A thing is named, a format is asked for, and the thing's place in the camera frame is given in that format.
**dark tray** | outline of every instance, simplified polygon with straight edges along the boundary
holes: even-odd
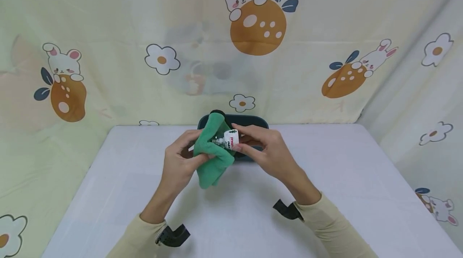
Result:
[[[200,122],[198,123],[198,129],[204,128],[208,119],[209,119],[209,115],[204,115],[200,119]],[[235,124],[239,124],[240,126],[244,126],[244,127],[254,124],[255,126],[258,126],[258,127],[268,128],[268,123],[265,120],[263,120],[262,118],[258,116],[254,116],[254,115],[225,115],[225,120],[227,121],[227,123],[235,123]],[[253,148],[258,149],[259,151],[262,151],[262,148],[260,146],[253,146]],[[253,160],[252,158],[237,152],[235,154],[235,161],[252,162]]]

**backdrop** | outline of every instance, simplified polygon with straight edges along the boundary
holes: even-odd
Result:
[[[449,0],[359,122],[463,250],[463,8]]]

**curtain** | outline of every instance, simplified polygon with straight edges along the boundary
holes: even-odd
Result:
[[[194,125],[213,109],[355,122],[444,3],[0,0],[0,258],[43,252],[115,125]]]
[[[462,20],[449,0],[359,119],[461,250]]]

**green cloth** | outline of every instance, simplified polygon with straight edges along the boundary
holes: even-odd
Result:
[[[225,123],[225,117],[219,113],[211,113],[201,135],[195,142],[194,156],[202,153],[215,155],[215,158],[211,158],[196,170],[201,188],[209,188],[211,185],[216,186],[225,170],[235,161],[235,152],[221,148],[211,142],[216,133],[224,133],[227,130],[231,130],[231,128]]]

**sleeve cuff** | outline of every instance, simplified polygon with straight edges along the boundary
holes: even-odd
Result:
[[[149,224],[140,218],[140,214],[127,226],[124,236],[128,237],[131,244],[154,243],[167,227],[164,220],[160,224]]]
[[[344,220],[338,208],[323,193],[321,193],[320,201],[313,205],[304,206],[297,202],[294,204],[304,218],[305,224],[314,231],[329,227],[335,221]]]

